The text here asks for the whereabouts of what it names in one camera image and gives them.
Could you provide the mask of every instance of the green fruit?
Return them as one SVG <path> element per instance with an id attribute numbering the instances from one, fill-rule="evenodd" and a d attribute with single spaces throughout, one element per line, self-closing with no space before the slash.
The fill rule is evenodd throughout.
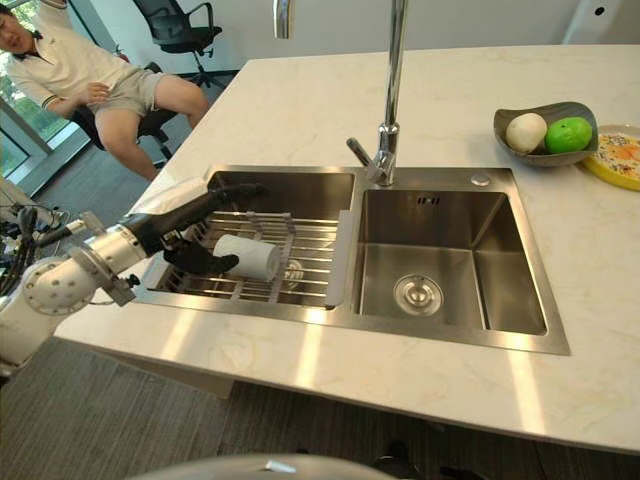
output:
<path id="1" fill-rule="evenodd" d="M 550 153 L 583 150 L 591 141 L 593 129 L 582 117 L 566 117 L 549 125 L 544 143 Z"/>

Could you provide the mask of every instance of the countertop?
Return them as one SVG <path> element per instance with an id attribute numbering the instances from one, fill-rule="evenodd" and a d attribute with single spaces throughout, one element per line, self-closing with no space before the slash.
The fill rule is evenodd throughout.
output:
<path id="1" fill-rule="evenodd" d="M 250 61 L 142 198 L 214 164 L 357 165 L 345 139 L 374 150 L 386 64 L 384 53 Z M 578 166 L 515 163 L 493 136 L 497 108 L 565 100 L 601 125 L 640 125 L 640 46 L 406 52 L 398 166 L 513 169 L 570 356 L 139 303 L 87 307 L 56 335 L 436 421 L 640 452 L 640 195 Z"/>

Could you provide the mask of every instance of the khaki shorts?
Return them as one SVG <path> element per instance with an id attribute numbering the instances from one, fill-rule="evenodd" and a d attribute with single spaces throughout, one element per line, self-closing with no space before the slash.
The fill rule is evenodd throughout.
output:
<path id="1" fill-rule="evenodd" d="M 135 70 L 111 89 L 107 100 L 100 105 L 89 105 L 94 114 L 112 108 L 132 110 L 141 117 L 157 110 L 155 107 L 156 85 L 165 75 L 151 70 Z"/>

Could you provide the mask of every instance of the floor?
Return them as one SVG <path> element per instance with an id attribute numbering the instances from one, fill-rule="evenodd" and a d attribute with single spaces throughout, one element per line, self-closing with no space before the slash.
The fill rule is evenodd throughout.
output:
<path id="1" fill-rule="evenodd" d="M 184 119 L 172 122 L 175 147 L 188 127 Z M 110 225 L 146 185 L 90 148 L 37 199 L 73 214 L 91 210 Z M 405 441 L 428 479 L 442 478 L 440 466 L 491 480 L 640 478 L 640 457 L 436 428 L 265 386 L 239 382 L 229 400 L 218 400 L 57 339 L 0 390 L 0 400 L 4 480 L 123 479 L 192 459 L 298 448 L 366 464 L 394 438 Z"/>

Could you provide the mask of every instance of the faucet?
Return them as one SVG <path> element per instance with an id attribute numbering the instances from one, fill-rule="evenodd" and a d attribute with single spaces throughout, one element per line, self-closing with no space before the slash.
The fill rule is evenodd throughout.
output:
<path id="1" fill-rule="evenodd" d="M 396 121 L 400 74 L 402 73 L 402 43 L 406 23 L 408 0 L 391 0 L 391 43 L 389 45 L 389 70 L 387 74 L 387 99 L 384 122 L 378 127 L 378 151 L 373 157 L 351 137 L 347 146 L 367 169 L 369 180 L 381 186 L 393 184 L 398 152 L 400 125 Z M 290 38 L 293 0 L 273 1 L 273 29 L 276 38 Z"/>

